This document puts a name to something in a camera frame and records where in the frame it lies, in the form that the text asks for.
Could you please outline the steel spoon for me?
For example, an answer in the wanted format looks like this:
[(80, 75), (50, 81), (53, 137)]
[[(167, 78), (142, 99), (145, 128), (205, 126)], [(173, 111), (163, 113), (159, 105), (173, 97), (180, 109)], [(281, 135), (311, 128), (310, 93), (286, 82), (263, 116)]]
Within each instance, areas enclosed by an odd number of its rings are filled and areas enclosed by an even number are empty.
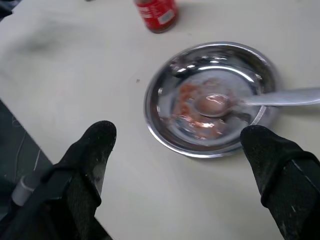
[(194, 109), (209, 118), (222, 117), (237, 106), (290, 107), (316, 104), (320, 104), (320, 87), (275, 91), (243, 98), (210, 93), (193, 101)]

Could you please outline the round steel plate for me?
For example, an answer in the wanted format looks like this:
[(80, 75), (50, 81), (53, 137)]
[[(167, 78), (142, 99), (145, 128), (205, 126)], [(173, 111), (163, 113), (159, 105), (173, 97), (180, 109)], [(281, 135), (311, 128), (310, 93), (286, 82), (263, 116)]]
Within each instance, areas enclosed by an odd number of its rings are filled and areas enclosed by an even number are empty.
[(240, 101), (280, 87), (276, 68), (258, 50), (235, 42), (203, 43), (155, 73), (145, 93), (144, 118), (151, 134), (176, 153), (223, 157), (240, 148), (243, 128), (269, 126), (279, 113)]

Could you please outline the reddish-brown sauce residue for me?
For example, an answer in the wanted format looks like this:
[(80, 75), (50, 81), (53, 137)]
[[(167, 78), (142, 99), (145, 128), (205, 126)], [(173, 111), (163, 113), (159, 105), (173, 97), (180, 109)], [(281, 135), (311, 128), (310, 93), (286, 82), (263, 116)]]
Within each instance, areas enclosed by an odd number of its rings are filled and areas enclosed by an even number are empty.
[(193, 101), (203, 95), (223, 94), (234, 97), (232, 90), (217, 78), (209, 78), (203, 82), (187, 82), (181, 85), (174, 103), (171, 118), (181, 120), (182, 125), (198, 140), (217, 139), (223, 136), (228, 124), (224, 115), (206, 117), (193, 107)]

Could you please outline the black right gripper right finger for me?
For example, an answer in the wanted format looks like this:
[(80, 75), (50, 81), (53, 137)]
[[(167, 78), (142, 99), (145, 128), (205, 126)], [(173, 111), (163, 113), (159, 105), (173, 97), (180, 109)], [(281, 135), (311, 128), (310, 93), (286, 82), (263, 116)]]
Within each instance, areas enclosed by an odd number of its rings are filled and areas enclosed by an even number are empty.
[(284, 240), (320, 240), (320, 160), (261, 125), (245, 127), (240, 143)]

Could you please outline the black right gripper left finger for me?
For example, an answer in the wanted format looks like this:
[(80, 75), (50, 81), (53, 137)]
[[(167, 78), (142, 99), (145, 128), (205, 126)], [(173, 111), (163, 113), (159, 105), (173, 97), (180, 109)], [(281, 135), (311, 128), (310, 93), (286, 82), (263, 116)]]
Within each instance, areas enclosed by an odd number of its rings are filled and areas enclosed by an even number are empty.
[(0, 240), (113, 240), (95, 214), (116, 137), (112, 122), (98, 121), (57, 164), (24, 175), (34, 191), (21, 207), (11, 195)]

